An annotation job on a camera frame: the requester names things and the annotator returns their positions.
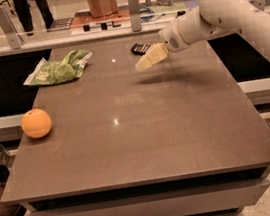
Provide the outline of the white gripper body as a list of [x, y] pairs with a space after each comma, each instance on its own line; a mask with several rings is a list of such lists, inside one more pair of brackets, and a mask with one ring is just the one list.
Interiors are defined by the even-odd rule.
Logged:
[[160, 30], [160, 41], [165, 44], [171, 53], [182, 52], [189, 47], [178, 31], [178, 21], [173, 20], [170, 24]]

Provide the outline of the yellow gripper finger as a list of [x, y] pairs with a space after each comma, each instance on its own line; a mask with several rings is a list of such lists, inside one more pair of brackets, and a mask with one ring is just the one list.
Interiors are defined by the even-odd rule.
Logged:
[[154, 43], [135, 65], [136, 70], [143, 72], [149, 67], [161, 62], [168, 56], [168, 48], [163, 43]]

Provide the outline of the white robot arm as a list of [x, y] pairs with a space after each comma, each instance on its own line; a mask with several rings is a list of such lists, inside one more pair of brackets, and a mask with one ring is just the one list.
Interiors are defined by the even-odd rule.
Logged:
[[143, 72], [201, 40], [237, 33], [270, 63], [270, 14], [248, 0], [199, 0], [197, 7], [160, 30], [160, 41], [149, 47], [136, 64]]

